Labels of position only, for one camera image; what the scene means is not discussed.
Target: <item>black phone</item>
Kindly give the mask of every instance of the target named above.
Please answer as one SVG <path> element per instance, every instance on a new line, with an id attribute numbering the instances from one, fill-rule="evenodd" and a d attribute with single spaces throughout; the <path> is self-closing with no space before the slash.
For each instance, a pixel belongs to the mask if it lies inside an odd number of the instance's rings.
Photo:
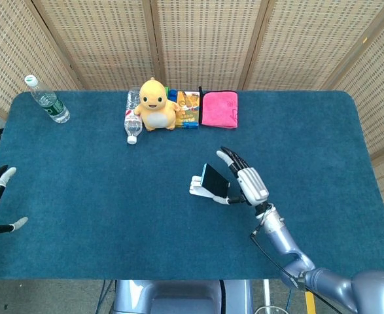
<path id="1" fill-rule="evenodd" d="M 226 198 L 230 182 L 209 164 L 203 166 L 200 184 L 215 196 Z"/>

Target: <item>floor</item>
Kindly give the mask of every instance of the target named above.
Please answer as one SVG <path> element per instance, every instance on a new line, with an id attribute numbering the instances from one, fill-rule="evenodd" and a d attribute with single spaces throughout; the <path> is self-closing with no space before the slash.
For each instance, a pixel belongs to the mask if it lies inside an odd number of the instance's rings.
<path id="1" fill-rule="evenodd" d="M 4 122 L 0 119 L 0 128 Z M 94 280 L 0 280 L 1 314 L 95 313 L 103 281 Z M 270 281 L 271 304 L 286 307 L 289 289 L 279 280 Z M 253 281 L 254 310 L 263 305 L 262 281 Z M 111 287 L 99 313 L 108 314 L 114 300 Z M 318 314 L 335 313 L 315 300 Z M 342 313 L 348 313 L 334 304 Z M 292 290 L 289 313 L 307 313 L 303 292 Z"/>

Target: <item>green label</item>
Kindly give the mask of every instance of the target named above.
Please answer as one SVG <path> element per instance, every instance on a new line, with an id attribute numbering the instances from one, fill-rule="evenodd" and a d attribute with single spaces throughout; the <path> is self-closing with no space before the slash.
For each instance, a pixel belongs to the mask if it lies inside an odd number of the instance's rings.
<path id="1" fill-rule="evenodd" d="M 53 104 L 50 107 L 46 107 L 46 108 L 44 107 L 43 109 L 45 109 L 49 115 L 56 116 L 57 114 L 62 113 L 63 103 L 57 98 L 55 101 L 55 104 Z"/>

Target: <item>plush duck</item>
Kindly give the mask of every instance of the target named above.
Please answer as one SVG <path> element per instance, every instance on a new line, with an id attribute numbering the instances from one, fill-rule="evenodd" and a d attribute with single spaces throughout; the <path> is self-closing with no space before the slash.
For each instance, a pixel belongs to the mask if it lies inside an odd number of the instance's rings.
<path id="1" fill-rule="evenodd" d="M 134 113 L 141 115 L 148 131 L 160 128 L 174 129 L 176 111 L 179 111 L 180 107 L 174 101 L 167 99 L 163 84 L 152 77 L 142 85 L 139 97 L 141 102 Z"/>

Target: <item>table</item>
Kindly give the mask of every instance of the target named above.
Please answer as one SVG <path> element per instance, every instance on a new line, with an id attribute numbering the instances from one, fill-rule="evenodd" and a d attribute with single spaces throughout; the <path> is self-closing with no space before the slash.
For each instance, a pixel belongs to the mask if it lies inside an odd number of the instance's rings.
<path id="1" fill-rule="evenodd" d="M 249 240 L 245 204 L 188 193 L 210 163 L 238 184 L 215 152 L 227 146 L 262 176 L 299 246 L 344 276 L 384 270 L 384 206 L 355 104 L 344 92 L 239 92 L 236 130 L 123 127 L 126 92 L 58 92 L 71 112 L 53 122 L 22 93 L 0 143 L 17 167 L 0 203 L 0 278 L 256 279 L 279 272 Z M 266 237 L 261 244 L 282 265 Z"/>

